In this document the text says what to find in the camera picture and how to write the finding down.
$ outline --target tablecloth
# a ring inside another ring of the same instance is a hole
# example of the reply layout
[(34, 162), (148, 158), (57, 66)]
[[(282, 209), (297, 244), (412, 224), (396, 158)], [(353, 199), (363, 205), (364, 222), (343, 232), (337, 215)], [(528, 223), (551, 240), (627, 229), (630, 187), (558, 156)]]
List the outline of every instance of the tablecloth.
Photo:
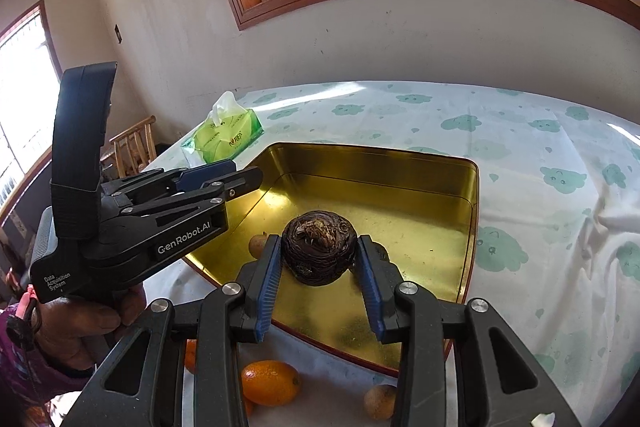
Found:
[[(426, 82), (335, 82), (250, 92), (264, 128), (243, 168), (279, 141), (345, 143), (465, 156), (480, 169), (480, 222), (468, 296), (487, 299), (535, 354), (584, 427), (600, 425), (640, 367), (640, 126), (516, 90)], [(149, 168), (186, 166), (179, 143)], [(185, 263), (145, 283), (150, 298), (212, 288)], [(241, 363), (276, 358), (302, 374), (289, 406), (250, 424), (384, 425), (362, 396), (392, 379), (272, 327)], [(456, 425), (452, 356), (447, 424)], [(193, 381), (185, 383), (192, 425)]]

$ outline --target tray rim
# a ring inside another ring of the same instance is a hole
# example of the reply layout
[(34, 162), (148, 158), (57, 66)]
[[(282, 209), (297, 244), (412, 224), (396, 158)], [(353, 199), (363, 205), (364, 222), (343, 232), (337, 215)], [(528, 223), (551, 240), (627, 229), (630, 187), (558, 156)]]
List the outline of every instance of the tray rim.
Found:
[[(263, 149), (262, 151), (260, 151), (257, 155), (254, 156), (254, 158), (252, 158), (251, 160), (249, 160), (247, 162), (247, 166), (251, 165), (251, 162), (253, 162), (260, 154), (263, 154), (265, 151), (269, 150), (271, 147), (273, 146), (281, 146), (281, 145), (289, 145), (289, 144), (300, 144), (300, 145), (316, 145), (314, 143), (309, 143), (309, 142), (275, 142), (275, 143), (271, 143), (269, 144), (267, 147), (265, 147), (265, 149)], [(469, 158), (463, 158), (460, 156), (449, 156), (449, 155), (440, 155), (440, 154), (432, 154), (432, 153), (424, 153), (424, 152), (419, 152), (419, 151), (408, 151), (405, 149), (393, 149), (393, 148), (386, 148), (386, 147), (371, 147), (371, 146), (362, 146), (362, 145), (353, 145), (353, 144), (318, 144), (318, 145), (338, 145), (338, 146), (346, 146), (346, 147), (353, 147), (353, 148), (360, 148), (360, 149), (378, 149), (381, 151), (387, 151), (387, 150), (392, 150), (392, 151), (398, 151), (398, 152), (408, 152), (408, 153), (418, 153), (420, 155), (424, 155), (424, 156), (430, 156), (432, 158), (455, 158), (457, 160), (462, 160), (464, 162), (468, 162), (473, 168), (474, 171), (476, 172), (477, 175), (477, 181), (478, 183), (476, 184), (476, 190), (475, 190), (475, 194), (476, 194), (476, 203), (472, 205), (472, 211), (473, 213), (475, 213), (475, 219), (472, 220), (471, 225), (473, 227), (475, 227), (476, 233), (478, 231), (478, 224), (479, 224), (479, 217), (480, 217), (480, 212), (479, 212), (479, 202), (480, 202), (480, 168), (478, 167), (478, 164), (476, 162), (474, 162), (473, 160), (470, 160)], [(188, 266), (191, 267), (191, 269), (193, 269), (197, 274), (199, 274), (201, 277), (203, 277), (205, 280), (207, 280), (209, 283), (211, 283), (213, 286), (215, 286), (216, 289), (222, 288), (222, 284), (218, 283), (215, 279), (213, 279), (213, 277), (210, 277), (204, 270), (200, 269), (198, 267), (198, 265), (193, 262), (190, 259), (190, 254), (185, 255), (182, 258), (183, 261), (185, 261), (185, 263), (188, 264)], [(466, 283), (465, 283), (465, 290), (462, 294), (462, 298), (458, 298), (456, 299), (457, 303), (464, 303), (466, 302), (466, 297), (468, 295), (469, 292), (469, 285), (471, 282), (471, 275), (473, 274), (473, 270), (474, 270), (474, 264), (476, 261), (476, 238), (474, 238), (474, 243), (473, 243), (473, 247), (471, 249), (471, 260), (469, 262), (469, 269), (468, 269), (468, 275), (466, 277)], [(361, 359), (360, 357), (356, 357), (354, 355), (350, 355), (349, 353), (346, 353), (344, 351), (341, 351), (340, 349), (335, 349), (335, 347), (331, 347), (331, 346), (327, 346), (326, 344), (323, 344), (322, 342), (316, 341), (315, 339), (312, 339), (311, 337), (306, 336), (304, 333), (300, 333), (299, 331), (293, 330), (292, 328), (289, 328), (287, 325), (275, 320), (275, 319), (271, 319), (271, 324), (273, 326), (276, 326), (277, 328), (281, 329), (282, 331), (285, 331), (286, 333), (289, 333), (290, 335), (294, 336), (295, 338), (297, 338), (298, 340), (310, 344), (311, 346), (317, 347), (318, 349), (321, 349), (322, 351), (329, 353), (330, 355), (333, 355), (334, 357), (338, 357), (339, 359), (343, 359), (346, 360), (347, 362), (351, 362), (354, 363), (356, 365), (359, 365), (360, 367), (363, 367), (365, 369), (369, 369), (370, 371), (375, 371), (377, 373), (382, 373), (383, 375), (387, 375), (388, 377), (393, 377), (393, 378), (397, 378), (398, 374), (399, 374), (399, 370), (398, 369), (394, 369), (393, 367), (388, 367), (386, 365), (380, 365), (374, 362), (369, 362), (369, 360), (364, 360)], [(446, 345), (444, 347), (444, 359), (447, 360), (447, 357), (449, 356), (449, 351), (451, 350), (452, 347), (452, 341), (450, 340), (446, 340)]]

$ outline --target screw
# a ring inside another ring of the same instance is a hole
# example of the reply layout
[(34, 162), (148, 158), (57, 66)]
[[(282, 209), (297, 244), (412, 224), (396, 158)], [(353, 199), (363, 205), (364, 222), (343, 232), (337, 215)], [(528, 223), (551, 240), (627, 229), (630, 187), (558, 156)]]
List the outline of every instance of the screw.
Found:
[(489, 304), (487, 301), (483, 301), (482, 299), (473, 299), (471, 301), (471, 308), (478, 313), (484, 313), (489, 309)]
[(418, 285), (415, 282), (411, 281), (401, 282), (398, 286), (398, 289), (405, 295), (413, 295), (414, 293), (418, 293)]
[(228, 282), (222, 286), (222, 293), (225, 295), (237, 295), (240, 293), (242, 286), (237, 282)]
[(161, 313), (169, 307), (169, 301), (167, 299), (156, 299), (151, 303), (151, 311), (154, 313)]

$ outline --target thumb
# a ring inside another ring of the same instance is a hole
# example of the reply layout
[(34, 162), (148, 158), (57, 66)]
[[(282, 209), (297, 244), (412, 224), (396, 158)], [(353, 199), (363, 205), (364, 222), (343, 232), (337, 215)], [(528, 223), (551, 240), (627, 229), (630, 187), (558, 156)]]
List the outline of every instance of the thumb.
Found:
[(116, 310), (79, 299), (56, 299), (41, 309), (48, 337), (76, 339), (110, 333), (120, 325)]

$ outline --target brown fruit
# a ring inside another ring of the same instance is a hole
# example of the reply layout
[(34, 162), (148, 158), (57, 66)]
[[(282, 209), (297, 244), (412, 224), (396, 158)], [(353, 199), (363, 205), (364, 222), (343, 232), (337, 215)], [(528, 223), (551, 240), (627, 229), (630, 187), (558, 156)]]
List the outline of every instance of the brown fruit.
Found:
[(246, 417), (249, 418), (249, 416), (251, 416), (252, 413), (254, 412), (254, 403), (245, 398), (244, 410), (246, 411)]
[(268, 235), (263, 233), (262, 235), (254, 235), (254, 237), (249, 240), (249, 253), (251, 254), (251, 257), (254, 259), (260, 259), (268, 237)]
[(184, 354), (184, 367), (192, 374), (196, 372), (196, 345), (197, 341), (188, 340), (187, 350)]
[(242, 370), (242, 393), (258, 405), (276, 407), (293, 400), (300, 391), (300, 375), (288, 363), (260, 360)]
[(337, 280), (353, 264), (358, 235), (334, 212), (312, 210), (289, 221), (282, 232), (282, 260), (308, 286)]
[(388, 420), (394, 415), (396, 392), (392, 385), (376, 385), (364, 396), (364, 409), (374, 420)]

